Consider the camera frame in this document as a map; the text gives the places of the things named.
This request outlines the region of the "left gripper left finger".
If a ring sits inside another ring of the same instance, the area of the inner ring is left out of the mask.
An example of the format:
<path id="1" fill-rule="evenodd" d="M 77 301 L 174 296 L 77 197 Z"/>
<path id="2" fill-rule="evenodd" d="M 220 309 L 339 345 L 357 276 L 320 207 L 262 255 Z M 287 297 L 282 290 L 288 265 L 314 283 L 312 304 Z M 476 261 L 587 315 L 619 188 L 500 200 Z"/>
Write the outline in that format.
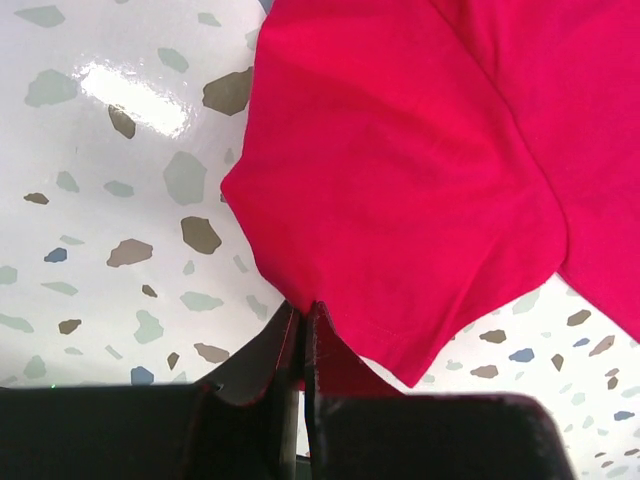
<path id="1" fill-rule="evenodd" d="M 291 479 L 300 316 L 192 383 L 3 389 L 5 479 Z"/>

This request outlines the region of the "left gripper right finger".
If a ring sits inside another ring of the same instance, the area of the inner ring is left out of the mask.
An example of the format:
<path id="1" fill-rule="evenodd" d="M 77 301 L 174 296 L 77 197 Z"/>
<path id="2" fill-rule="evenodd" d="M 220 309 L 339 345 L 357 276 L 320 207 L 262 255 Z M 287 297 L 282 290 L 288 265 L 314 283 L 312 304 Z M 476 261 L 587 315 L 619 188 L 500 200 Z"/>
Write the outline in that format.
<path id="1" fill-rule="evenodd" d="M 571 479 L 557 428 L 511 393 L 404 394 L 306 317 L 305 421 L 315 479 Z"/>

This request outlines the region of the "pink t shirt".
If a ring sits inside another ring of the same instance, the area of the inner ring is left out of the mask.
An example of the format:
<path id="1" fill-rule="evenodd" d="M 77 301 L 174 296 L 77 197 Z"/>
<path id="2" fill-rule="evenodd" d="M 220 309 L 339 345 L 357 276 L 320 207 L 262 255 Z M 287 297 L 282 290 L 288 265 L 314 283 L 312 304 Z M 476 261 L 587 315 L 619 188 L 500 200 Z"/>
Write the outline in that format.
<path id="1" fill-rule="evenodd" d="M 639 333 L 635 1 L 277 1 L 222 193 L 263 277 L 408 386 L 560 275 Z"/>

